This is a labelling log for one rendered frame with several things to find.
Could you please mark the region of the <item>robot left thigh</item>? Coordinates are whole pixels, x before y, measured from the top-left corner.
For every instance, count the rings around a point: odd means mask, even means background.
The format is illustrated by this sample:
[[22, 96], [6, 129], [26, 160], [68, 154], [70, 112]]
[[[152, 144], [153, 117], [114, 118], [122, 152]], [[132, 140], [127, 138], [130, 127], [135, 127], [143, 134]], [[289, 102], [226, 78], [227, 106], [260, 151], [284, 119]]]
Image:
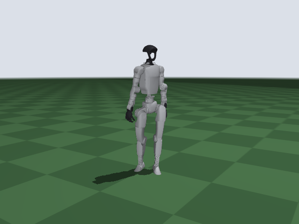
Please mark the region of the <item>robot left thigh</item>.
[[158, 138], [162, 139], [164, 131], [164, 123], [166, 121], [166, 108], [163, 105], [157, 104], [157, 116], [155, 117], [156, 122], [156, 134], [153, 135], [154, 142], [157, 142]]

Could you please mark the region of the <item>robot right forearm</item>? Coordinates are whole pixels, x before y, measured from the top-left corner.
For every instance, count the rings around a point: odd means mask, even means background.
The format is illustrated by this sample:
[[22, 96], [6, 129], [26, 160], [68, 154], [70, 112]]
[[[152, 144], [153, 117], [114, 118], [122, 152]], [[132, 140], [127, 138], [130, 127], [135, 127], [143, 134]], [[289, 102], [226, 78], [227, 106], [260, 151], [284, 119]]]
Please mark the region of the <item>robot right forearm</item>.
[[133, 86], [130, 91], [130, 98], [129, 98], [128, 105], [127, 105], [128, 110], [130, 110], [131, 107], [132, 106], [134, 107], [134, 105], [135, 105], [135, 98], [137, 95], [134, 92], [135, 92], [135, 87]]

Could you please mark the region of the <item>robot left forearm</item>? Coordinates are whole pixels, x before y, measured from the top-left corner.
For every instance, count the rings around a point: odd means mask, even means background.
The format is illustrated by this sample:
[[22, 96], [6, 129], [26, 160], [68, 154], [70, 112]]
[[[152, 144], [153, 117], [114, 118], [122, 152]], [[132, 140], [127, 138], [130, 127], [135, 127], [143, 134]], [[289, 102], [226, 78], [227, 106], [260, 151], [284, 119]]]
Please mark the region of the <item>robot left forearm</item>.
[[160, 91], [160, 94], [161, 94], [161, 105], [163, 105], [163, 106], [164, 106], [165, 103], [167, 103], [166, 93], [167, 93], [167, 89], [164, 90], [164, 91]]

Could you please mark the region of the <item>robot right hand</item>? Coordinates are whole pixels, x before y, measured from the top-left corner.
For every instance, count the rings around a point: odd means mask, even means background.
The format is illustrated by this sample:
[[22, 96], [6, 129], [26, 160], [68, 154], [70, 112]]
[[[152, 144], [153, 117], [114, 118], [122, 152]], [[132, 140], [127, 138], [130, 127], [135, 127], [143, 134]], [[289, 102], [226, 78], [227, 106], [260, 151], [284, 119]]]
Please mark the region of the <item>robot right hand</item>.
[[[125, 119], [127, 119], [129, 122], [133, 122], [132, 119], [135, 121], [135, 119], [133, 118], [132, 116], [132, 111], [133, 111], [133, 106], [131, 107], [130, 110], [127, 109], [127, 112], [126, 112], [126, 117]], [[132, 118], [132, 119], [131, 119]]]

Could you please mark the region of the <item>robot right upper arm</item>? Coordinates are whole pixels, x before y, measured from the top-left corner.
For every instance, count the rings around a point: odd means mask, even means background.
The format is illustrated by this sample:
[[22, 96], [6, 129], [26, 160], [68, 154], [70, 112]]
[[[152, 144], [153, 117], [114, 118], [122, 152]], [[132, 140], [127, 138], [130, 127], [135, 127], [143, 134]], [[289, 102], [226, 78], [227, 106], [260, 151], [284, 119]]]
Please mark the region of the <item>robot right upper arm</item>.
[[133, 77], [133, 84], [132, 87], [135, 87], [135, 92], [134, 93], [139, 93], [140, 92], [140, 87], [138, 87], [138, 84], [140, 82], [141, 75], [144, 73], [144, 66], [136, 66], [134, 68], [134, 77]]

